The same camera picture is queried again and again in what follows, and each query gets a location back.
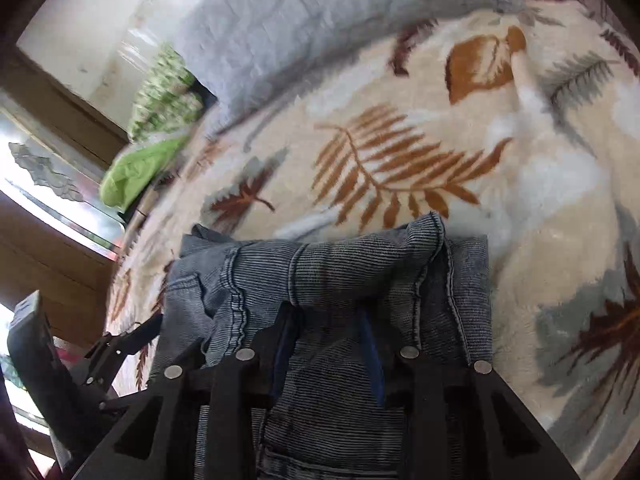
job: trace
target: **floral blanket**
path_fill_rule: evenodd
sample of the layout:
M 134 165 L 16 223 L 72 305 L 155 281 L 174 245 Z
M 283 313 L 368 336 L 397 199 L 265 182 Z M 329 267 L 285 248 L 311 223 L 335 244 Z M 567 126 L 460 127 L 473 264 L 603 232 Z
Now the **floral blanket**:
M 488 236 L 495 368 L 582 478 L 612 479 L 640 438 L 640 63 L 588 15 L 425 21 L 227 131 L 201 126 L 121 257 L 107 329 L 162 308 L 195 222 L 313 242 L 436 210 L 449 235 Z

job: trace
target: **green patterned fabric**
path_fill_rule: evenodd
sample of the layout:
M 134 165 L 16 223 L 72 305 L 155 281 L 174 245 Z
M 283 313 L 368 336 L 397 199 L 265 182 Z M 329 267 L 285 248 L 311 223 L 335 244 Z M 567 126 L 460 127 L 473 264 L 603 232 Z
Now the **green patterned fabric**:
M 131 142 L 147 140 L 151 133 L 172 133 L 196 121 L 202 100 L 199 95 L 187 92 L 194 81 L 182 57 L 163 44 L 136 93 L 128 127 Z

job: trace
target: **pillow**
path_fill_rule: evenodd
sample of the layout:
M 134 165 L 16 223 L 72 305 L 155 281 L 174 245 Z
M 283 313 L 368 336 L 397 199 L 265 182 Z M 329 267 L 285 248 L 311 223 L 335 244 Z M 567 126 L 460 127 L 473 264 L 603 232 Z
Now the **pillow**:
M 524 0 L 203 0 L 174 47 L 219 99 L 228 126 L 305 75 L 371 41 L 430 18 L 486 7 L 519 12 Z

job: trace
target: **beige blanket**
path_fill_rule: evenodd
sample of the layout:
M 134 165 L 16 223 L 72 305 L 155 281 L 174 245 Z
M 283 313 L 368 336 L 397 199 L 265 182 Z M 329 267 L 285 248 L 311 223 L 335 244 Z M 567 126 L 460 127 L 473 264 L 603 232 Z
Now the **beige blanket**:
M 107 329 L 161 308 L 195 222 L 314 241 L 436 210 L 488 236 L 495 368 L 583 478 L 612 479 L 640 438 L 640 64 L 586 14 L 425 22 L 209 140 L 213 109 L 121 260 Z

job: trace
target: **gray denim pants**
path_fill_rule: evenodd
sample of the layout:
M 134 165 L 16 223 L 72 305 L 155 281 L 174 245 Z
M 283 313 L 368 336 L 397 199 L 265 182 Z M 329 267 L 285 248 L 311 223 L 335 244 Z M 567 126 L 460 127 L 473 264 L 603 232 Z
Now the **gray denim pants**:
M 305 322 L 279 402 L 254 411 L 258 475 L 395 478 L 404 415 L 376 404 L 356 336 L 354 304 L 371 297 L 406 344 L 443 364 L 491 361 L 486 240 L 447 239 L 439 216 L 430 214 L 315 244 L 238 242 L 194 226 L 170 271 L 151 375 L 198 337 L 206 339 L 207 365 L 217 364 L 250 345 L 290 301 Z M 196 476 L 204 465 L 198 448 Z

